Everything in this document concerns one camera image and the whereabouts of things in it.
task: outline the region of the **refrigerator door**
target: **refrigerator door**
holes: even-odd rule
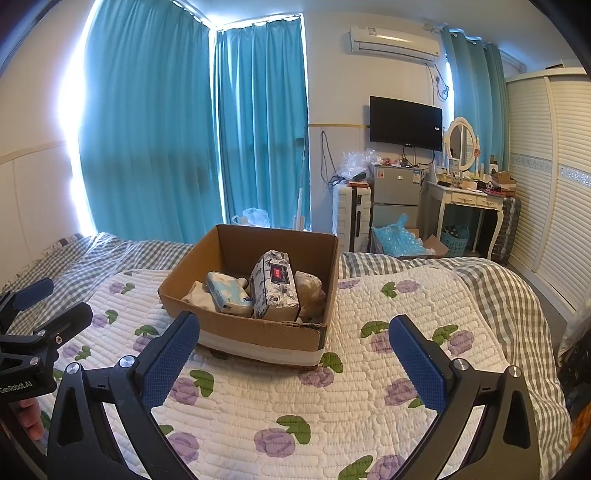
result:
[[[408,220],[404,225],[406,228],[417,228],[417,206],[406,205],[376,205],[374,204],[374,219],[372,226],[380,228],[398,222],[400,216],[406,213]]]
[[[421,171],[418,168],[374,166],[374,203],[418,205]]]

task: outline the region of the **suitcase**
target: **suitcase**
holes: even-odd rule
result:
[[[517,224],[519,223],[519,213],[521,211],[521,200],[515,197],[505,197],[503,202],[503,223],[501,231],[496,238],[494,247],[492,248],[491,260],[493,262],[506,265],[509,261],[509,255],[513,248],[515,241],[515,233],[517,232]],[[488,249],[491,245],[492,236],[496,228],[496,210],[486,210],[484,218],[482,219],[482,230],[480,231],[480,239],[478,240],[478,251],[481,255],[486,257]]]
[[[371,189],[339,183],[333,189],[333,234],[340,252],[368,251]]]

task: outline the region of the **gray suitcase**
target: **gray suitcase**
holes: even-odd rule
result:
[[[519,213],[521,211],[521,200],[515,197],[505,197],[503,202],[503,224],[501,231],[496,238],[494,247],[492,248],[491,260],[493,262],[506,265],[509,261],[511,249],[513,249],[513,242],[515,241],[515,233],[517,225],[519,224]],[[491,245],[492,236],[496,228],[496,214],[495,210],[487,210],[482,221],[482,231],[480,232],[480,240],[478,240],[478,251],[481,255],[486,257],[488,249]]]

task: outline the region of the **laundry basket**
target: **laundry basket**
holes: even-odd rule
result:
[[[458,225],[456,226],[456,229],[460,238],[456,238],[447,233],[446,230],[448,228],[450,227],[444,227],[443,230],[441,230],[441,242],[449,249],[446,257],[461,257],[464,254],[466,244],[470,238],[470,231],[468,230],[467,225]]]

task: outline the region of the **cardboard box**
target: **cardboard box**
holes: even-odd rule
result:
[[[418,230],[413,229],[413,228],[408,228],[407,230],[409,232],[411,232],[415,238],[419,238]],[[437,237],[435,235],[432,235],[429,238],[427,238],[426,240],[424,240],[423,247],[432,248],[433,250],[435,250],[435,255],[416,255],[413,257],[396,257],[396,258],[398,258],[399,260],[411,260],[413,258],[443,258],[447,255],[447,252],[449,251],[448,247],[443,245],[437,239]],[[380,243],[378,237],[375,236],[375,233],[373,230],[371,232],[370,253],[384,255],[384,248],[382,247],[382,244]]]
[[[315,275],[326,293],[322,324],[296,324],[237,317],[201,309],[182,301],[193,282],[205,282],[218,271],[249,278],[256,262],[269,250],[285,252],[293,272]],[[339,274],[339,241],[325,233],[275,230],[238,225],[217,225],[173,269],[158,294],[168,314],[183,310],[199,319],[199,344],[268,362],[315,368],[324,352],[330,329]]]

